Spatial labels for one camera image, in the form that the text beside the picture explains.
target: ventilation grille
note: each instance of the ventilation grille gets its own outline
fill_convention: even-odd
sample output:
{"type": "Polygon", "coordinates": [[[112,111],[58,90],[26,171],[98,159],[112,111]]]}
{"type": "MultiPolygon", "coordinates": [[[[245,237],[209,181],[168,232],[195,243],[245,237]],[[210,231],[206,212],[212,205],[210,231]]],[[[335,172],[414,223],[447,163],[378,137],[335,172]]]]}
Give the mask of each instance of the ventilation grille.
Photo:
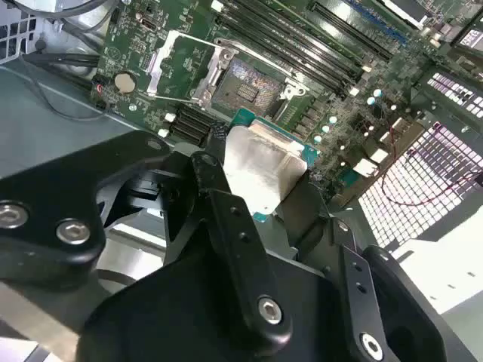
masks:
{"type": "Polygon", "coordinates": [[[476,94],[473,90],[465,87],[465,85],[441,73],[435,73],[428,80],[428,84],[476,118],[483,118],[483,99],[481,94],[476,94]]]}
{"type": "Polygon", "coordinates": [[[0,2],[0,64],[30,53],[41,32],[35,17],[0,2]]]}
{"type": "Polygon", "coordinates": [[[392,165],[386,175],[386,194],[404,204],[389,201],[381,189],[382,177],[360,198],[362,209],[381,247],[393,251],[405,241],[417,238],[431,225],[453,210],[461,201],[481,187],[474,181],[481,172],[483,159],[447,128],[436,123],[416,141],[411,149],[392,165]],[[454,184],[440,197],[442,190],[454,184]]]}

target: gray metal panel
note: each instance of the gray metal panel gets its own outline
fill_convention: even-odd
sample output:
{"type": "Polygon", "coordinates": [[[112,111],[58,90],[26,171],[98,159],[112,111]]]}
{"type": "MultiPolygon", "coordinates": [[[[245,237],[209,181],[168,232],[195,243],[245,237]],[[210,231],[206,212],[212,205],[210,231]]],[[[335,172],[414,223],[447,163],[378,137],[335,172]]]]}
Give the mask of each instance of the gray metal panel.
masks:
{"type": "MultiPolygon", "coordinates": [[[[75,122],[52,113],[32,91],[17,60],[0,66],[0,176],[49,161],[128,132],[114,116],[75,122]]],[[[59,110],[80,117],[96,112],[85,94],[39,71],[47,97],[59,110]]]]}

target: metal screw head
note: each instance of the metal screw head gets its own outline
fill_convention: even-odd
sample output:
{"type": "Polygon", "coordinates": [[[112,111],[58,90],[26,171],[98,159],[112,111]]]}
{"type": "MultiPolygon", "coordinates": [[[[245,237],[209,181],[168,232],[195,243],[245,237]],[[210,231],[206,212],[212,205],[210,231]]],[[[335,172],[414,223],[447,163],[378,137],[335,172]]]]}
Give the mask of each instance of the metal screw head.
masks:
{"type": "Polygon", "coordinates": [[[27,222],[29,214],[16,204],[0,204],[0,229],[15,229],[27,222]]]}
{"type": "Polygon", "coordinates": [[[338,220],[337,221],[337,224],[338,226],[340,227],[340,229],[344,232],[348,232],[349,231],[349,227],[342,221],[338,220]]]}
{"type": "Polygon", "coordinates": [[[281,309],[273,299],[261,298],[258,301],[258,311],[263,319],[270,324],[281,322],[281,309]]]}
{"type": "Polygon", "coordinates": [[[210,166],[216,166],[217,165],[217,159],[213,157],[212,155],[209,155],[207,153],[202,155],[202,160],[209,164],[210,166]]]}
{"type": "Polygon", "coordinates": [[[160,150],[162,147],[161,143],[159,143],[159,141],[155,140],[154,138],[148,140],[147,145],[152,149],[157,149],[157,150],[160,150]]]}
{"type": "Polygon", "coordinates": [[[56,235],[64,243],[80,245],[89,239],[91,231],[83,222],[67,220],[57,227],[56,235]]]}
{"type": "Polygon", "coordinates": [[[364,350],[375,360],[383,360],[383,349],[379,342],[370,334],[361,333],[361,343],[364,350]]]}

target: expansion slot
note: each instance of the expansion slot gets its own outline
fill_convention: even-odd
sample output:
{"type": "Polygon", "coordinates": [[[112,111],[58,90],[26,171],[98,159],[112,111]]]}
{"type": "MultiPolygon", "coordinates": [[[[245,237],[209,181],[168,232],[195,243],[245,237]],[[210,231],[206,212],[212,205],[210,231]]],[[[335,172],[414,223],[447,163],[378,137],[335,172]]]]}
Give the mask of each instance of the expansion slot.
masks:
{"type": "Polygon", "coordinates": [[[277,58],[285,61],[294,70],[313,79],[336,94],[343,93],[344,84],[340,79],[334,79],[333,77],[314,69],[309,64],[306,64],[306,61],[302,57],[291,53],[287,48],[285,48],[283,42],[280,43],[278,41],[274,41],[270,37],[263,36],[263,34],[260,32],[250,30],[251,26],[247,26],[247,24],[242,23],[240,19],[235,19],[228,14],[222,14],[220,19],[231,31],[238,33],[240,36],[245,37],[250,42],[257,44],[265,51],[274,54],[277,58]]]}
{"type": "Polygon", "coordinates": [[[258,17],[262,17],[263,22],[269,24],[271,28],[283,32],[285,34],[284,36],[296,42],[298,47],[307,49],[306,57],[313,57],[316,54],[332,66],[344,71],[352,80],[358,81],[361,75],[361,64],[335,51],[329,45],[325,44],[324,41],[309,34],[305,29],[299,27],[298,24],[274,11],[264,3],[258,0],[235,0],[233,3],[227,5],[230,7],[236,6],[237,9],[243,7],[249,11],[250,16],[256,14],[258,17]]]}
{"type": "Polygon", "coordinates": [[[337,15],[332,13],[326,7],[320,5],[318,2],[316,2],[312,6],[311,10],[317,15],[320,15],[324,19],[324,21],[331,24],[334,28],[336,28],[337,30],[339,30],[344,34],[347,34],[350,38],[353,38],[358,43],[366,47],[368,50],[379,55],[385,61],[388,61],[391,59],[392,54],[390,52],[388,52],[386,49],[378,45],[378,43],[375,43],[374,41],[372,41],[369,37],[367,37],[362,32],[359,32],[353,26],[350,26],[348,23],[340,19],[337,15]]]}
{"type": "Polygon", "coordinates": [[[170,132],[200,146],[206,140],[212,123],[213,120],[208,116],[187,106],[181,106],[170,132]]]}
{"type": "Polygon", "coordinates": [[[390,36],[391,38],[397,40],[401,44],[406,44],[406,38],[396,30],[394,30],[391,26],[386,24],[383,20],[379,17],[372,14],[366,7],[359,4],[356,0],[345,0],[352,8],[356,9],[357,12],[360,13],[365,19],[376,25],[384,34],[390,36]]]}

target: black cable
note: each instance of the black cable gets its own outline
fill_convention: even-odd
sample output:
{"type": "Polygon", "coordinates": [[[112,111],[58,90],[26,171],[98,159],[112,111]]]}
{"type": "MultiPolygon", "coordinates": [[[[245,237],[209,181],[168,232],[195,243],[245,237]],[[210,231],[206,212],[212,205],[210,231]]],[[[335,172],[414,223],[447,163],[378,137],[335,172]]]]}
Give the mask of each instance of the black cable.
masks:
{"type": "Polygon", "coordinates": [[[112,13],[114,12],[114,10],[118,7],[118,4],[119,4],[119,1],[120,0],[115,0],[111,7],[109,8],[109,10],[106,12],[106,15],[104,15],[104,17],[100,20],[99,23],[97,23],[96,25],[92,26],[91,28],[87,28],[87,29],[82,29],[82,28],[79,28],[78,26],[75,26],[74,24],[71,24],[69,23],[67,20],[63,20],[63,24],[66,25],[66,23],[69,23],[73,26],[75,26],[79,32],[83,32],[83,33],[89,33],[89,32],[95,32],[97,30],[99,30],[100,28],[103,27],[104,23],[109,20],[109,18],[111,17],[112,13]]]}
{"type": "Polygon", "coordinates": [[[73,8],[68,8],[62,11],[51,12],[51,11],[39,11],[31,9],[15,0],[12,3],[17,6],[21,11],[33,15],[34,17],[44,17],[47,19],[63,19],[65,17],[77,17],[79,15],[83,15],[92,11],[95,8],[98,8],[102,4],[108,2],[109,0],[90,0],[89,2],[85,2],[84,4],[80,4],[73,8]]]}
{"type": "Polygon", "coordinates": [[[55,61],[55,60],[77,60],[79,62],[98,62],[99,56],[93,54],[78,53],[30,53],[24,54],[23,58],[28,62],[55,61]]]}
{"type": "Polygon", "coordinates": [[[57,77],[65,79],[83,91],[90,92],[92,90],[92,82],[88,81],[87,79],[79,78],[77,75],[73,75],[71,72],[64,72],[61,69],[51,66],[47,63],[36,63],[35,66],[45,70],[46,72],[55,74],[57,77]]]}
{"type": "Polygon", "coordinates": [[[23,56],[24,60],[34,64],[62,64],[65,66],[84,66],[96,68],[99,63],[98,55],[90,54],[38,54],[31,53],[23,56]]]}
{"type": "Polygon", "coordinates": [[[20,62],[25,66],[25,70],[27,72],[27,75],[29,76],[30,80],[32,81],[34,87],[38,91],[38,95],[44,100],[45,105],[55,114],[59,115],[60,117],[64,117],[66,119],[69,119],[70,121],[97,121],[104,117],[108,112],[109,112],[109,104],[107,103],[106,109],[103,110],[102,113],[99,115],[95,115],[94,117],[75,117],[72,115],[67,115],[66,113],[63,113],[59,110],[57,110],[54,106],[52,106],[51,101],[48,100],[47,96],[45,95],[44,90],[42,89],[42,86],[38,82],[37,78],[34,76],[33,72],[29,68],[29,64],[24,60],[23,55],[21,54],[19,56],[20,62]]]}
{"type": "Polygon", "coordinates": [[[102,49],[102,46],[100,44],[96,43],[94,40],[86,36],[86,34],[84,34],[77,26],[69,23],[64,19],[62,19],[61,21],[63,23],[63,28],[62,28],[63,31],[67,32],[72,36],[75,36],[77,39],[79,39],[84,44],[86,44],[91,50],[96,51],[97,53],[100,53],[102,49]]]}

